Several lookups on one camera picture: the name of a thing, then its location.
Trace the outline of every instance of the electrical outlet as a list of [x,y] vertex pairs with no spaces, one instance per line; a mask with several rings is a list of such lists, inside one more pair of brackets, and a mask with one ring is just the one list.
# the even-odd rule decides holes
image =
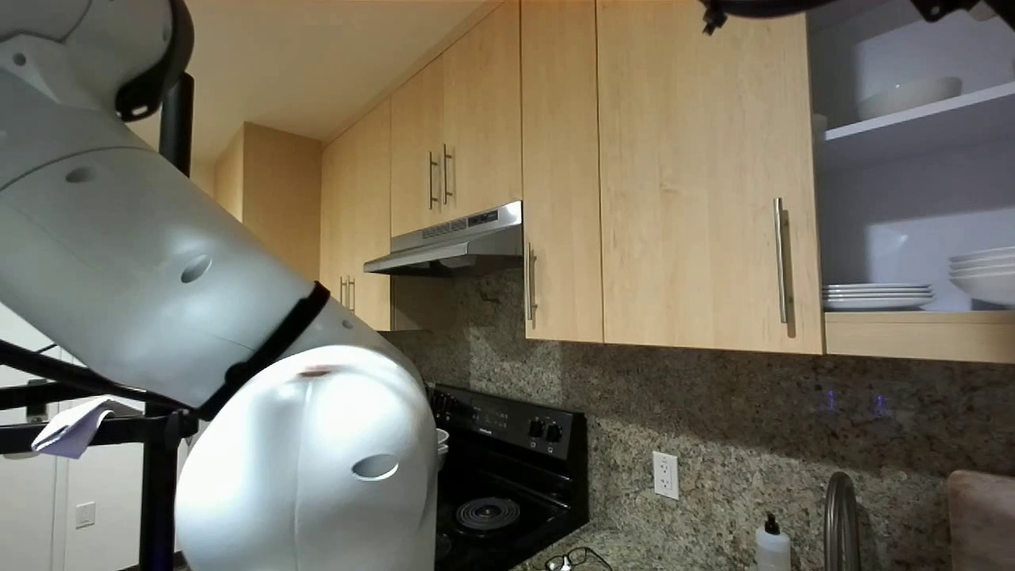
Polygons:
[[84,530],[84,528],[96,528],[96,512],[98,506],[96,503],[83,503],[73,509],[73,530]]
[[653,492],[677,497],[677,469],[672,454],[653,451]]

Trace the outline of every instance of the stove knob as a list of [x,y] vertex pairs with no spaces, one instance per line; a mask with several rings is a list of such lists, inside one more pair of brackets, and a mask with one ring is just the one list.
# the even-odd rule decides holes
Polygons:
[[544,443],[561,443],[561,428],[558,428],[558,426],[548,426],[548,428],[544,428]]
[[542,437],[542,422],[528,422],[528,437]]

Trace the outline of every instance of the soap dispenser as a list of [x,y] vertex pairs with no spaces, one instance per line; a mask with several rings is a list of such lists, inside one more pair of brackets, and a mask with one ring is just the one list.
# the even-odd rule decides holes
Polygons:
[[791,536],[779,530],[774,515],[765,515],[765,523],[756,530],[757,571],[793,571],[791,551]]

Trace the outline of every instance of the granite backsplash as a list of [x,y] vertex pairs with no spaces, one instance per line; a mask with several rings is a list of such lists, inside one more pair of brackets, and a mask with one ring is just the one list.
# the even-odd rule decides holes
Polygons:
[[[593,522],[526,571],[574,547],[614,571],[743,571],[765,512],[822,567],[837,469],[869,571],[947,567],[946,477],[1015,473],[1015,367],[528,343],[520,284],[398,280],[429,326],[391,339],[426,380],[588,412]],[[677,503],[653,495],[651,451],[677,454]]]

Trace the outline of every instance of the stainless steel range hood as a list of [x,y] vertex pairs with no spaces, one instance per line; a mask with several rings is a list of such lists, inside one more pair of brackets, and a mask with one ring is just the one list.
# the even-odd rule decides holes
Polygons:
[[413,235],[391,239],[391,253],[369,260],[369,272],[453,275],[516,263],[522,250],[520,204],[474,212]]

